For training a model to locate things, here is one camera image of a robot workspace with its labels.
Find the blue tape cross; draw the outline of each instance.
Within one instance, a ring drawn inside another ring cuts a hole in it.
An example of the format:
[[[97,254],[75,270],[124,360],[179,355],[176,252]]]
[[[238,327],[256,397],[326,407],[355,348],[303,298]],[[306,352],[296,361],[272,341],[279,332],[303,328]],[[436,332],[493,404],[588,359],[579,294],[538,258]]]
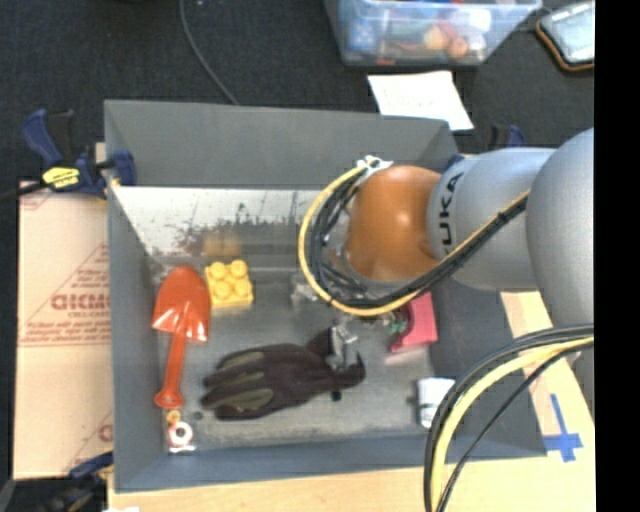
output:
[[[559,450],[563,462],[574,461],[576,460],[576,456],[573,450],[576,448],[582,448],[582,441],[578,434],[569,434],[567,432],[567,426],[564,423],[564,418],[560,411],[558,397],[553,393],[551,394],[551,402],[553,404],[553,409],[556,413],[558,423],[560,424],[560,434],[543,436],[542,441],[547,451]]]

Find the yellow toy block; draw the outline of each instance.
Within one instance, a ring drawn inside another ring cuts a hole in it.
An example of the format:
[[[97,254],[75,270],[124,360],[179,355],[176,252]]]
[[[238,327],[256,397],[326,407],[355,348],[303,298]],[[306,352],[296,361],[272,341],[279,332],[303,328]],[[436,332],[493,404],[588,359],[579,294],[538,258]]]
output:
[[[248,306],[253,302],[249,267],[243,260],[225,264],[215,261],[205,269],[211,307]]]

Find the pink object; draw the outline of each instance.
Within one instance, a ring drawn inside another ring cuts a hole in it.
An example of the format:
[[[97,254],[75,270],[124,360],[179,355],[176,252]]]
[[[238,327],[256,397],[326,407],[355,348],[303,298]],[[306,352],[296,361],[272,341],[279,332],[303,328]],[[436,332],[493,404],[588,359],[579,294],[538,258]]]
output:
[[[430,292],[409,302],[404,306],[404,312],[407,315],[407,328],[391,345],[391,352],[421,348],[438,341],[438,329]]]

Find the orange plastic shovel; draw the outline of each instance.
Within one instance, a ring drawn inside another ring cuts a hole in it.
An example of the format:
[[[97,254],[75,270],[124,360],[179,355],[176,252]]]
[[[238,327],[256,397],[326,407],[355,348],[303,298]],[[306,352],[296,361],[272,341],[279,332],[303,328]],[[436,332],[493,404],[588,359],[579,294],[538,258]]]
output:
[[[198,272],[189,265],[172,270],[160,286],[152,320],[154,329],[173,334],[164,385],[154,397],[158,407],[174,409],[184,404],[179,387],[187,338],[206,342],[209,318],[209,292]]]

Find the black glove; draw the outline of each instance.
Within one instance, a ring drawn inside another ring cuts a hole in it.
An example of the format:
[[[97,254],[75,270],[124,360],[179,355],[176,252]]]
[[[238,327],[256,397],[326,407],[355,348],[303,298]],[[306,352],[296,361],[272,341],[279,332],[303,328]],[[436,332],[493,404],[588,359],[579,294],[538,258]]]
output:
[[[229,354],[204,379],[209,391],[200,403],[221,420],[260,418],[362,382],[360,356],[356,364],[334,370],[325,361],[330,354],[328,330],[306,347],[282,343]]]

